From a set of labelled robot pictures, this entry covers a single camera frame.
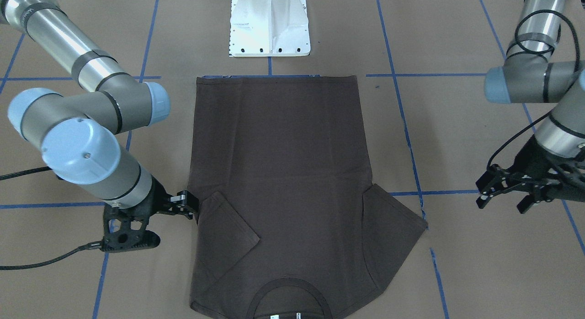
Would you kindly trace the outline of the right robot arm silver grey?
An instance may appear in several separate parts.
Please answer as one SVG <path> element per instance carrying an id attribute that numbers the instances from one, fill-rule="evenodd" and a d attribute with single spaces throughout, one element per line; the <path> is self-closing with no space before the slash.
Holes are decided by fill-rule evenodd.
<path id="1" fill-rule="evenodd" d="M 112 208 L 141 219 L 155 213 L 198 213 L 198 200 L 165 188 L 117 141 L 117 134 L 166 119 L 170 98 L 157 82 L 138 82 L 61 10 L 57 0 L 1 0 L 1 23 L 19 30 L 70 73 L 85 93 L 63 96 L 47 88 L 17 94 L 8 118 L 61 179 Z"/>

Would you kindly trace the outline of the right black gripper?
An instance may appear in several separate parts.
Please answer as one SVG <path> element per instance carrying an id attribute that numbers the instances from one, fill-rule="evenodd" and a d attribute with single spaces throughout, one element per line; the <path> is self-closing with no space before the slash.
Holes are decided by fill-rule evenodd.
<path id="1" fill-rule="evenodd" d="M 199 200 L 188 190 L 171 196 L 158 180 L 151 177 L 148 194 L 138 204 L 129 208 L 104 205 L 104 219 L 148 219 L 157 213 L 182 215 L 189 220 L 199 220 Z"/>

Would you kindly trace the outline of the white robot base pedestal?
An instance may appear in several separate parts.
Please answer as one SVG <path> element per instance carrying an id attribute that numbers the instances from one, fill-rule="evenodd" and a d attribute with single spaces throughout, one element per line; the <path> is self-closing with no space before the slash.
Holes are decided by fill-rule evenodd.
<path id="1" fill-rule="evenodd" d="M 310 55 L 306 0 L 231 0 L 230 13 L 230 57 Z"/>

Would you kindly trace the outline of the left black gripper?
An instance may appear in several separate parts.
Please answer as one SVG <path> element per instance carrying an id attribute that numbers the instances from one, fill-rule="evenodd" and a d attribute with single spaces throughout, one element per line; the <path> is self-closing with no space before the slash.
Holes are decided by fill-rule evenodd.
<path id="1" fill-rule="evenodd" d="M 490 166 L 476 180 L 480 196 L 476 204 L 484 209 L 491 198 L 514 191 L 527 192 L 518 204 L 519 213 L 533 205 L 554 199 L 584 202 L 584 146 L 577 146 L 575 157 L 550 153 L 531 136 L 514 158 L 512 166 Z"/>

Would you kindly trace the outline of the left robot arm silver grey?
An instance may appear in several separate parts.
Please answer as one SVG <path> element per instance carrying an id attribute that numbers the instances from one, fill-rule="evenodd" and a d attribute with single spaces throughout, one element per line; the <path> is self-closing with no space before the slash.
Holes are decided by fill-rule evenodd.
<path id="1" fill-rule="evenodd" d="M 484 92 L 495 104 L 554 104 L 533 121 L 535 132 L 503 168 L 490 157 L 476 181 L 484 208 L 500 194 L 524 192 L 520 213 L 556 199 L 585 196 L 584 60 L 574 25 L 564 15 L 567 0 L 524 0 L 504 64 L 485 76 Z"/>

